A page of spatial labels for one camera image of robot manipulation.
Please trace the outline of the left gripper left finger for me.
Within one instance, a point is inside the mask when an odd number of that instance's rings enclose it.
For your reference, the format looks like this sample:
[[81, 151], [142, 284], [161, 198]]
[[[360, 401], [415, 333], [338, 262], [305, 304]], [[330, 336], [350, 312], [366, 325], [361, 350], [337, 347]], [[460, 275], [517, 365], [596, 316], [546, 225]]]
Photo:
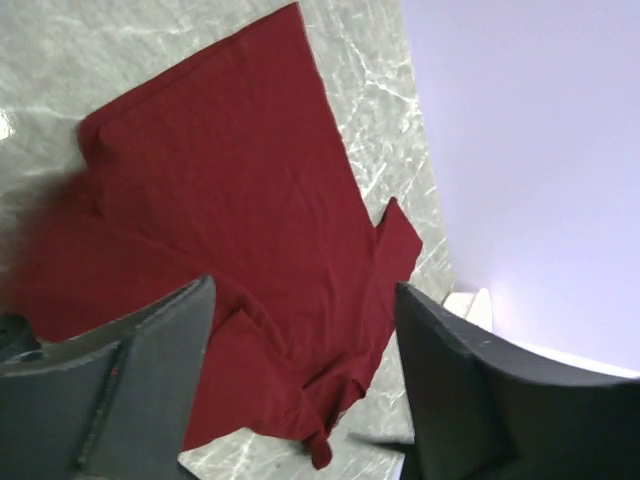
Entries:
[[188, 479], [179, 461], [216, 301], [200, 277], [79, 336], [44, 344], [1, 317], [5, 479]]

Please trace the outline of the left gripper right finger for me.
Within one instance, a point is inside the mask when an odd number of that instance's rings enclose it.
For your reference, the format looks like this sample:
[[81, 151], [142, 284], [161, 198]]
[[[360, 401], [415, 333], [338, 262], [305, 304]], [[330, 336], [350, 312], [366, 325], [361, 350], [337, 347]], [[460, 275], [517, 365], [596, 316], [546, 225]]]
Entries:
[[639, 382], [546, 358], [447, 311], [407, 283], [394, 319], [412, 441], [405, 479], [635, 479]]

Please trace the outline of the dark red t-shirt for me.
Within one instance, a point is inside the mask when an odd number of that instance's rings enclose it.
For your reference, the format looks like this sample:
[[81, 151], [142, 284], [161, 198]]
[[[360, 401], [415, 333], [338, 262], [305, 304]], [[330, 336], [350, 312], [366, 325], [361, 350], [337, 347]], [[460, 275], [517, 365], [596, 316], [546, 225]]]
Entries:
[[101, 107], [78, 141], [86, 169], [34, 219], [5, 306], [60, 341], [212, 276], [184, 448], [248, 428], [325, 468], [422, 242], [396, 200], [371, 221], [299, 6]]

